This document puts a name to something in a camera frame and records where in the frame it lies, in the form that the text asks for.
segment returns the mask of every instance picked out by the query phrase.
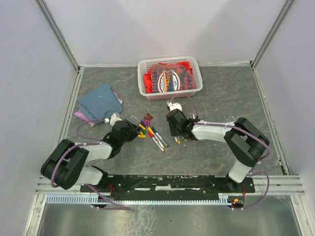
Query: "marker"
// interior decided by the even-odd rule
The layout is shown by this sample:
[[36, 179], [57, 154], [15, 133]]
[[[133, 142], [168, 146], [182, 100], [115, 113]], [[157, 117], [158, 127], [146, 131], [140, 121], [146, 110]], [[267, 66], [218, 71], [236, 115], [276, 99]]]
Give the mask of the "marker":
[[141, 127], [142, 129], [146, 130], [146, 128], [142, 124], [139, 124], [139, 127]]
[[143, 125], [143, 124], [141, 123], [143, 126], [148, 126], [148, 122], [147, 122], [145, 119], [143, 119], [142, 121], [143, 121], [143, 123], [145, 124], [145, 125]]
[[153, 116], [150, 113], [147, 113], [147, 116], [153, 119]]
[[143, 127], [146, 127], [146, 126], [147, 126], [147, 125], [144, 123], [143, 120], [142, 120], [140, 123], [143, 125]]
[[155, 139], [158, 141], [159, 145], [164, 148], [164, 145], [160, 142], [160, 140], [158, 139], [157, 135], [153, 132], [153, 130], [151, 129], [151, 127], [148, 127], [148, 130], [153, 134], [153, 136], [155, 137]]
[[167, 144], [167, 142], [161, 137], [160, 134], [158, 134], [158, 132], [156, 131], [156, 129], [154, 129], [154, 127], [151, 127], [153, 132], [159, 137], [159, 139], [161, 139], [161, 141], [167, 146], [169, 147], [169, 145]]
[[155, 137], [153, 136], [153, 134], [151, 132], [148, 133], [149, 136], [154, 140], [154, 142], [158, 145], [159, 149], [162, 150], [162, 152], [165, 152], [165, 150], [158, 144], [157, 140], [155, 139]]

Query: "pink cloth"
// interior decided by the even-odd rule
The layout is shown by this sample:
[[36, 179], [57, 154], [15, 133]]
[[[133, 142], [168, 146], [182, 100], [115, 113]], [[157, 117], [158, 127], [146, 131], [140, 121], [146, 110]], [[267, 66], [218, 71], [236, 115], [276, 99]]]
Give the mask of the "pink cloth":
[[[118, 97], [118, 94], [116, 92], [114, 92], [114, 94], [116, 95], [116, 97], [119, 100], [120, 104], [122, 104], [123, 101]], [[75, 112], [74, 115], [76, 117], [80, 118], [81, 120], [85, 121], [85, 122], [89, 121], [89, 119], [80, 110]], [[90, 126], [94, 126], [95, 125], [92, 121], [88, 122], [88, 124]]]

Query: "black mounting plate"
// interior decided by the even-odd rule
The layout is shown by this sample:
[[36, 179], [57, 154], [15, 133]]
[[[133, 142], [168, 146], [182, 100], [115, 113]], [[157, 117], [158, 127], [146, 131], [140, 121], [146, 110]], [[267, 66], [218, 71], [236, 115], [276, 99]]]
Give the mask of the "black mounting plate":
[[[117, 201], [218, 200], [218, 193], [243, 193], [243, 186], [247, 193], [255, 192], [250, 177], [236, 184], [229, 178], [215, 176], [104, 175], [100, 183], [94, 187], [99, 192], [110, 192], [109, 184], [112, 184], [117, 192]], [[93, 192], [84, 185], [80, 191]]]

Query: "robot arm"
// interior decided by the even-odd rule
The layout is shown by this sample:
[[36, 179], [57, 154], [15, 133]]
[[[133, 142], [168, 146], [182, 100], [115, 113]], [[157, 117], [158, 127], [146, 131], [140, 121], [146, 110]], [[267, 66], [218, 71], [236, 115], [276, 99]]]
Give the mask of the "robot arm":
[[214, 140], [228, 144], [236, 157], [228, 177], [236, 183], [243, 181], [260, 160], [266, 147], [231, 126], [245, 130], [266, 145], [270, 144], [266, 136], [245, 118], [239, 118], [236, 122], [210, 123], [199, 120], [198, 117], [187, 119], [179, 104], [170, 103], [168, 107], [170, 112], [166, 115], [166, 119], [172, 136], [183, 136], [185, 139], [191, 140]]
[[[57, 169], [54, 183], [63, 189], [69, 189], [76, 183], [97, 185], [100, 182], [105, 172], [94, 166], [87, 167], [85, 163], [113, 158], [120, 152], [123, 144], [131, 142], [141, 130], [128, 120], [121, 120], [117, 116], [112, 117], [110, 123], [113, 126], [112, 131], [105, 135], [99, 145], [76, 147], [65, 157]], [[43, 164], [41, 174], [51, 179], [62, 155], [74, 145], [75, 143], [68, 139], [62, 140]]]

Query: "white wall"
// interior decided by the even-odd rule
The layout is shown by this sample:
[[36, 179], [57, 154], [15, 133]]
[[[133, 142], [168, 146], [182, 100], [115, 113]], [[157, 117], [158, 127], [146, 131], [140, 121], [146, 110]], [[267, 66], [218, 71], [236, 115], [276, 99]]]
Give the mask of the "white wall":
[[315, 215], [315, 1], [295, 1], [257, 71]]
[[46, 0], [80, 65], [253, 60], [285, 0]]
[[75, 75], [33, 0], [0, 4], [0, 235], [21, 236]]

